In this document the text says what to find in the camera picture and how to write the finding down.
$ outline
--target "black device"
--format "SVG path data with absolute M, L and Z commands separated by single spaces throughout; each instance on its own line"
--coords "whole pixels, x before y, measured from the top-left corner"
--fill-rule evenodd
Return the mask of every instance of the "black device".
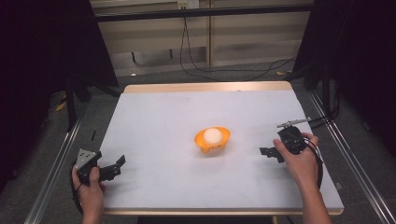
M 306 147 L 308 147 L 315 155 L 315 158 L 317 160 L 318 164 L 318 187 L 320 188 L 322 177 L 323 177 L 323 161 L 321 160 L 319 154 L 318 154 L 318 149 L 316 146 L 310 146 L 305 142 L 305 139 L 302 137 L 300 130 L 292 126 L 293 124 L 301 123 L 301 122 L 306 122 L 311 120 L 310 118 L 308 119 L 297 119 L 295 121 L 288 121 L 286 123 L 283 123 L 281 125 L 278 125 L 277 127 L 284 127 L 281 131 L 279 131 L 277 134 L 279 134 L 280 140 L 282 141 L 283 145 L 288 149 L 288 151 L 293 154 L 293 155 L 298 155 L 300 154 Z M 277 161 L 279 163 L 282 163 L 285 161 L 285 159 L 282 157 L 282 155 L 276 150 L 275 147 L 260 147 L 260 153 L 262 155 L 267 156 L 267 158 L 277 158 Z
M 98 160 L 102 157 L 102 152 L 92 152 L 84 149 L 80 149 L 78 152 L 78 157 L 72 162 L 69 171 L 70 187 L 73 193 L 73 201 L 75 202 L 76 208 L 82 214 L 82 207 L 78 199 L 78 189 L 81 185 L 90 185 L 90 173 L 93 167 L 97 167 Z M 100 177 L 99 182 L 104 180 L 112 180 L 116 175 L 121 174 L 121 166 L 125 163 L 125 156 L 122 155 L 115 164 L 109 165 L 104 168 L 99 169 Z M 73 184 L 73 166 L 76 166 L 78 179 L 81 182 L 80 186 L 75 189 Z
M 300 130 L 295 126 L 292 126 L 292 124 L 297 124 L 309 120 L 310 118 L 298 119 L 295 121 L 288 121 L 277 126 L 278 128 L 284 127 L 284 129 L 279 131 L 277 134 L 279 134 L 280 140 L 291 154 L 298 155 L 301 151 L 304 150 L 304 148 L 307 147 L 307 143 L 301 136 Z M 280 155 L 280 153 L 274 147 L 260 147 L 260 152 L 262 153 L 262 155 L 265 155 L 268 158 L 277 158 L 277 161 L 279 163 L 285 161 L 282 155 Z
M 80 149 L 76 160 L 78 178 L 82 184 L 90 185 L 90 172 L 92 167 L 96 167 L 98 160 L 102 157 L 102 152 L 91 152 Z M 121 174 L 121 166 L 125 163 L 125 156 L 121 156 L 115 164 L 99 169 L 99 182 L 112 180 L 116 175 Z

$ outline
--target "metal rail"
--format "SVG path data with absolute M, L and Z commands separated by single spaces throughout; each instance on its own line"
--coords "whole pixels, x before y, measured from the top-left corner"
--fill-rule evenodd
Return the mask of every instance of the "metal rail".
M 64 142 L 62 143 L 58 156 L 56 157 L 55 162 L 52 164 L 52 167 L 49 170 L 49 175 L 44 182 L 40 193 L 35 199 L 35 203 L 33 204 L 27 218 L 24 221 L 25 224 L 39 223 L 41 218 L 43 217 L 47 205 L 50 201 L 50 196 L 52 195 L 56 182 L 59 178 L 59 173 L 64 167 L 64 162 L 67 158 L 67 155 L 69 154 L 71 146 L 73 146 L 73 142 L 76 138 L 79 126 L 81 124 L 81 119 L 84 117 L 84 114 L 87 111 L 88 104 L 89 103 L 85 103 L 82 106 L 78 116 L 78 120 L 76 121 L 71 131 L 68 132 L 66 137 L 64 138 Z
M 322 107 L 323 103 L 321 102 L 317 93 L 311 91 L 309 95 L 319 114 L 322 117 L 325 117 L 326 113 Z M 378 214 L 379 219 L 381 219 L 381 222 L 384 224 L 396 223 L 396 219 L 390 212 L 384 198 L 379 193 L 373 182 L 370 180 L 369 176 L 365 173 L 364 169 L 361 167 L 361 164 L 355 157 L 353 151 L 351 150 L 344 136 L 341 134 L 335 122 L 330 120 L 326 122 L 326 126 L 329 129 L 329 132 L 332 135 L 332 138 L 334 139 L 338 148 L 340 149 L 341 154 L 344 156 L 344 159 L 348 164 L 349 168 L 351 169 L 353 175 L 361 186 L 361 189 L 365 193 L 367 199 L 370 201 L 376 213 Z
M 104 22 L 104 21 L 140 21 L 154 19 L 171 19 L 187 17 L 247 15 L 264 13 L 284 13 L 311 11 L 314 4 L 280 5 L 268 7 L 219 7 L 219 8 L 197 8 L 185 10 L 163 10 L 135 13 L 105 13 L 96 14 L 94 17 L 73 17 L 57 19 L 60 22 Z

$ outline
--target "human hand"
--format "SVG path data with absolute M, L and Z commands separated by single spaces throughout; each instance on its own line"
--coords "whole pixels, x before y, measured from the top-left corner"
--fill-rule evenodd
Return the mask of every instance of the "human hand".
M 99 183 L 99 168 L 93 167 L 90 172 L 90 185 L 81 184 L 76 166 L 72 171 L 74 189 L 78 191 L 78 199 L 83 211 L 83 223 L 100 223 L 104 211 L 103 191 L 106 189 Z
M 311 133 L 301 133 L 304 138 L 307 138 L 311 146 L 315 148 L 318 145 L 318 138 Z M 302 185 L 313 184 L 316 185 L 318 181 L 318 164 L 314 153 L 306 147 L 302 153 L 298 155 L 291 154 L 279 139 L 273 141 L 275 148 L 285 159 L 288 165 L 288 170 L 301 188 Z

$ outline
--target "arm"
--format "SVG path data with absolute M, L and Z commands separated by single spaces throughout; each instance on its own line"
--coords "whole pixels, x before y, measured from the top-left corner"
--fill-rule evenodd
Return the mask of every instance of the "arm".
M 99 224 L 104 211 L 104 186 L 99 184 L 99 169 L 93 167 L 90 173 L 90 185 L 81 185 L 76 167 L 73 167 L 73 184 L 78 190 L 78 199 L 81 203 L 83 218 L 82 224 Z
M 318 145 L 318 138 L 313 134 L 302 133 L 302 136 Z M 278 139 L 274 140 L 274 146 L 285 159 L 289 172 L 300 189 L 304 224 L 332 223 L 318 189 L 318 165 L 314 153 L 306 148 L 301 154 L 293 155 Z

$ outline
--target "white ball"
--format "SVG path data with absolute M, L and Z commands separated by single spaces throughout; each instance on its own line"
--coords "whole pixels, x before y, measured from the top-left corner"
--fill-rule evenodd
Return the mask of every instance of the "white ball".
M 204 132 L 204 140 L 210 145 L 219 144 L 222 140 L 222 134 L 219 129 L 210 128 Z

